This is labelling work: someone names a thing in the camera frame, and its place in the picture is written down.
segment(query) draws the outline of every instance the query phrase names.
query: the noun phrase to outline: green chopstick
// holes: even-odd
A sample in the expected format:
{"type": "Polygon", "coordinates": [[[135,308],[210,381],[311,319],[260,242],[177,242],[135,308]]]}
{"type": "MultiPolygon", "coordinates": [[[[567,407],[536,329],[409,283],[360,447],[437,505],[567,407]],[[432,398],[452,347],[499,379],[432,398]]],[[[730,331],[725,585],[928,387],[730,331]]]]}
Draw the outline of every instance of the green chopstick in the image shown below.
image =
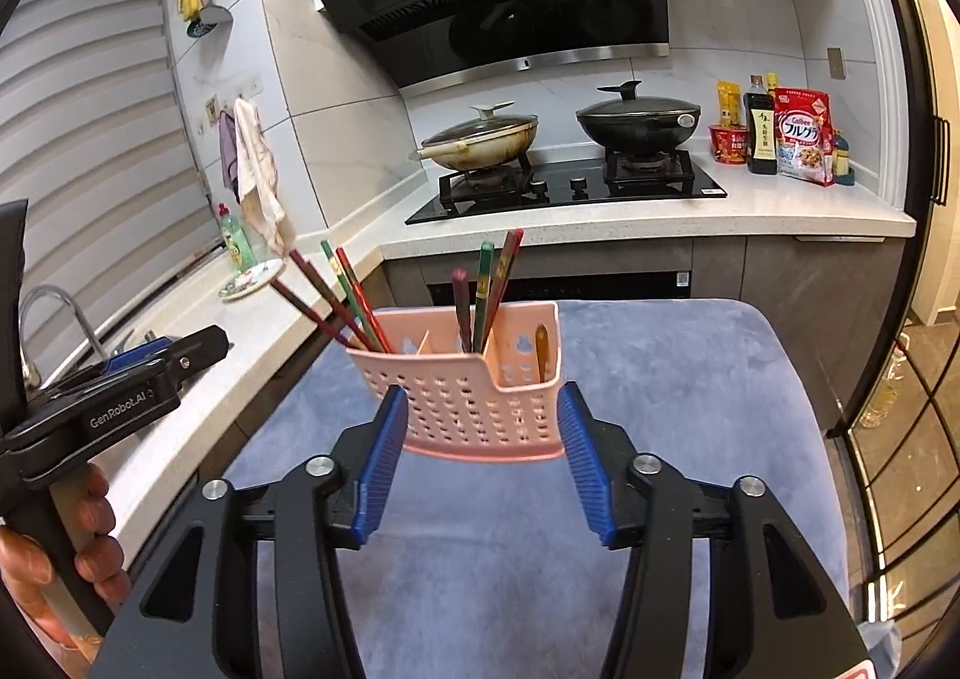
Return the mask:
{"type": "Polygon", "coordinates": [[[376,332],[373,331],[370,319],[368,319],[367,314],[363,312],[363,307],[357,301],[357,296],[353,293],[353,287],[350,285],[349,279],[347,279],[347,273],[344,273],[344,266],[340,264],[340,260],[333,252],[333,248],[330,247],[330,243],[321,240],[320,247],[323,249],[323,255],[325,255],[326,260],[330,263],[330,270],[333,270],[333,274],[337,276],[337,280],[340,281],[340,286],[343,288],[344,294],[347,295],[347,303],[357,318],[360,319],[363,331],[366,332],[367,337],[370,338],[373,345],[376,346],[377,351],[383,353],[383,347],[376,337],[376,332]]]}
{"type": "Polygon", "coordinates": [[[493,271],[493,243],[485,240],[480,247],[480,266],[477,268],[477,302],[473,315],[473,353],[482,354],[484,329],[487,323],[487,305],[490,300],[490,276],[493,271]]]}

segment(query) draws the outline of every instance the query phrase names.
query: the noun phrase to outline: green bottle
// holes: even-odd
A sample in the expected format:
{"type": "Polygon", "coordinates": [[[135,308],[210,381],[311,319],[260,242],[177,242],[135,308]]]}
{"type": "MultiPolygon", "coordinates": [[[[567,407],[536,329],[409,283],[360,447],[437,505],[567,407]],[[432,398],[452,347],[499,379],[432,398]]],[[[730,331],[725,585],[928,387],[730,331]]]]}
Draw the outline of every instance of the green bottle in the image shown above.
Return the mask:
{"type": "Polygon", "coordinates": [[[237,216],[230,215],[227,205],[220,203],[220,233],[224,236],[224,243],[227,244],[230,260],[233,262],[237,273],[243,273],[256,264],[256,257],[253,256],[250,243],[247,242],[247,235],[243,233],[240,220],[237,216]]]}

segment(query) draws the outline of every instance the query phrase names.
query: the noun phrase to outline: metal bolt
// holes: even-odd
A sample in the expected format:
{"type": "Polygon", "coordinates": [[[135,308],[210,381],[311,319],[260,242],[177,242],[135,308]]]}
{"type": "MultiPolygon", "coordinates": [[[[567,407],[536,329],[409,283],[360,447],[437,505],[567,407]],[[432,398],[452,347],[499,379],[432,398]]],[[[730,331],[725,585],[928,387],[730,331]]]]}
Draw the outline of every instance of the metal bolt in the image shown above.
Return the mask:
{"type": "Polygon", "coordinates": [[[330,473],[333,473],[335,463],[329,457],[314,457],[312,460],[307,461],[306,471],[312,475],[317,476],[329,476],[330,473]]]}
{"type": "Polygon", "coordinates": [[[744,495],[760,497],[760,495],[766,492],[767,485],[758,479],[757,476],[744,476],[740,479],[740,488],[743,490],[744,495]]]}
{"type": "Polygon", "coordinates": [[[207,500],[219,500],[224,495],[227,495],[227,482],[220,478],[215,478],[213,481],[208,481],[203,485],[203,496],[207,500]]]}
{"type": "Polygon", "coordinates": [[[634,470],[638,473],[646,473],[650,476],[659,473],[663,466],[664,464],[659,461],[659,457],[654,457],[653,454],[637,454],[634,457],[634,470]]]}

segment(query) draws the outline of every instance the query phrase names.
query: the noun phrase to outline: towel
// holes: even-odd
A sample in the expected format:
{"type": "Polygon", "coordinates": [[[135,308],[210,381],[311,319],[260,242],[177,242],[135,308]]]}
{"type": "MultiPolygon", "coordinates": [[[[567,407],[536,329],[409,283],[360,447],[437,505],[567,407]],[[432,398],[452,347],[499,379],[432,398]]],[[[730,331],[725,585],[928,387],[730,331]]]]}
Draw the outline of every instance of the towel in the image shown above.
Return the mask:
{"type": "Polygon", "coordinates": [[[224,174],[224,188],[233,192],[233,198],[240,201],[237,192],[237,127],[232,113],[220,112],[220,169],[224,174]]]}
{"type": "Polygon", "coordinates": [[[280,235],[280,223],[287,214],[277,199],[277,165],[263,139],[256,105],[239,98],[233,104],[237,140],[237,196],[244,218],[256,229],[270,249],[287,252],[280,235]]]}

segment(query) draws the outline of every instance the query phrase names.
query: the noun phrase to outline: pot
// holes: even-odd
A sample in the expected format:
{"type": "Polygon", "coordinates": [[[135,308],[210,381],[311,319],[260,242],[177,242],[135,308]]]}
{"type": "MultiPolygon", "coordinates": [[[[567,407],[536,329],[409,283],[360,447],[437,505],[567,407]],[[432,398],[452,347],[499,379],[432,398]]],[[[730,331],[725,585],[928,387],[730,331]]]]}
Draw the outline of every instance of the pot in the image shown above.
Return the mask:
{"type": "Polygon", "coordinates": [[[637,156],[649,156],[685,143],[700,122],[700,105],[665,97],[637,97],[639,80],[598,91],[619,94],[584,107],[577,121],[589,138],[604,148],[637,156]]]}
{"type": "Polygon", "coordinates": [[[505,164],[527,152],[536,137],[536,116],[498,116],[514,102],[475,105],[479,118],[451,126],[410,154],[413,161],[433,159],[453,172],[469,172],[505,164]]]}

